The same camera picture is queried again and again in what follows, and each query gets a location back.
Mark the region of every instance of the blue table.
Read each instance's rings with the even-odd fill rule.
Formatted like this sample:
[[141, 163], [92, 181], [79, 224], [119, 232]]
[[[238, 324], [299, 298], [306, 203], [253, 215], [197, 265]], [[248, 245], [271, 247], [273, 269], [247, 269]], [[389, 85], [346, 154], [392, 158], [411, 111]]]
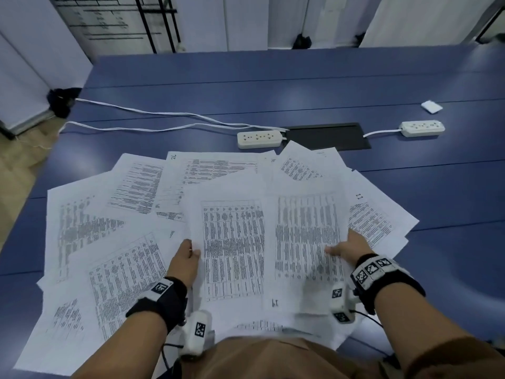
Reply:
[[[342, 157], [420, 219], [398, 261], [436, 307], [487, 339], [505, 333], [499, 269], [505, 263], [504, 59], [505, 48], [490, 46], [104, 57], [81, 97], [283, 127], [360, 122], [369, 132], [401, 121], [441, 120], [446, 133], [439, 138], [379, 135], [370, 138], [371, 149]], [[419, 104], [427, 99], [444, 109], [426, 113]], [[69, 119], [101, 128], [194, 122], [83, 102]], [[43, 271], [47, 190], [108, 171], [123, 152], [164, 159], [168, 151], [240, 150], [234, 133], [210, 128], [134, 133], [68, 127], [60, 135], [0, 254], [0, 292], [10, 303], [0, 308], [0, 346], [15, 346], [0, 358], [0, 376], [42, 377], [9, 369], [41, 311], [35, 282]], [[22, 287], [30, 302], [7, 293], [10, 287]], [[377, 349], [390, 352], [383, 331], [365, 320], [339, 350], [372, 357], [380, 356]]]

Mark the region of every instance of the wooden floor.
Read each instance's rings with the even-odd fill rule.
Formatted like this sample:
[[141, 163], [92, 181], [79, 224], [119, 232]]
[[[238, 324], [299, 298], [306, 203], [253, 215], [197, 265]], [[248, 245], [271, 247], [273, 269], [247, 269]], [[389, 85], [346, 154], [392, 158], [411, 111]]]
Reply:
[[51, 118], [19, 135], [19, 140], [0, 135], [0, 250], [50, 152], [35, 146], [50, 148], [64, 123]]

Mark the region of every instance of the forearm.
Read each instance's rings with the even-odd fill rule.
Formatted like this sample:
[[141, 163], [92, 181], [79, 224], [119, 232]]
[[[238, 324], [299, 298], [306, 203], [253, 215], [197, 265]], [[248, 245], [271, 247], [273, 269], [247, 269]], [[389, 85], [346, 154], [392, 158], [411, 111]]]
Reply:
[[425, 352], [445, 342], [471, 336], [404, 283], [385, 286], [374, 304], [404, 370]]
[[166, 337], [167, 326], [158, 314], [135, 313], [72, 377], [151, 378]]

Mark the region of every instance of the electrical outlet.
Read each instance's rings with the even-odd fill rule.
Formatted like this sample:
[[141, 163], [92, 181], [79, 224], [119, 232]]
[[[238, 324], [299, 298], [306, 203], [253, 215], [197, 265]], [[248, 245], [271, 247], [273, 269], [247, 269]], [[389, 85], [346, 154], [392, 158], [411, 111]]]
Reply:
[[243, 131], [237, 133], [238, 147], [257, 149], [260, 147], [277, 147], [283, 138], [278, 130]]
[[440, 121], [404, 121], [400, 125], [405, 137], [420, 137], [423, 135], [439, 135], [445, 131]]

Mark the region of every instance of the white sticky pad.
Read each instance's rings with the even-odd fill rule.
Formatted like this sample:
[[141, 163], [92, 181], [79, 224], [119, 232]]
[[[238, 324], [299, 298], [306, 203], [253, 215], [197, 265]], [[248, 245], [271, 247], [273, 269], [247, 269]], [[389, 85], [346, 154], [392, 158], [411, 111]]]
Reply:
[[431, 114], [435, 114], [436, 112], [443, 109], [438, 103], [434, 103], [433, 101], [426, 101], [421, 103], [421, 106], [429, 111]]

